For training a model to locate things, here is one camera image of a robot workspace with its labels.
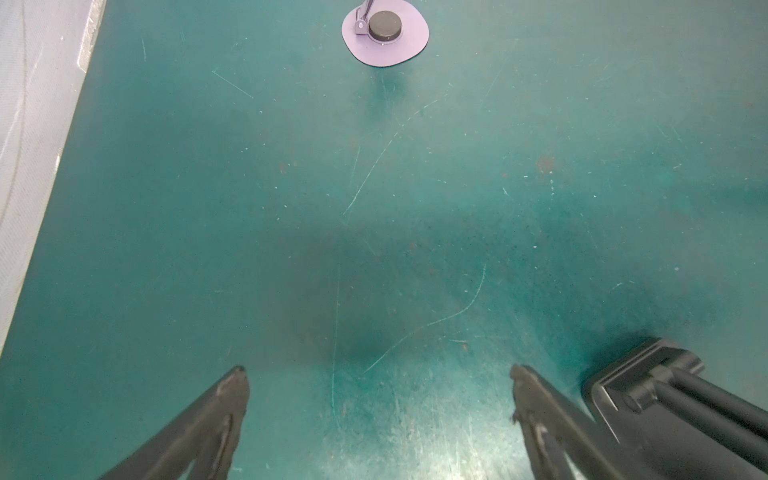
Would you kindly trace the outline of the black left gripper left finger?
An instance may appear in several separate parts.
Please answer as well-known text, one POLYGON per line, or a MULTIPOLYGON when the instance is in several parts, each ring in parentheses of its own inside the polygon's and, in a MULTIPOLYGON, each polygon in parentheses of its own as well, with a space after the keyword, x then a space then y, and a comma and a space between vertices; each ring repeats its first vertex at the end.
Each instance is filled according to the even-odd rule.
POLYGON ((250 396, 235 366, 104 479, 226 479, 250 396))

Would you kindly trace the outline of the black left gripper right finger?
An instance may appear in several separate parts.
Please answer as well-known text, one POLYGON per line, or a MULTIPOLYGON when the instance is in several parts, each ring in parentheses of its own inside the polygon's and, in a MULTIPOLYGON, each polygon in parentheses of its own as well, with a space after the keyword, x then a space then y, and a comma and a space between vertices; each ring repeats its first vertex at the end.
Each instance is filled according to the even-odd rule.
POLYGON ((617 445, 593 420, 533 368, 510 370, 515 403, 513 421, 520 425, 536 479, 622 479, 617 445))

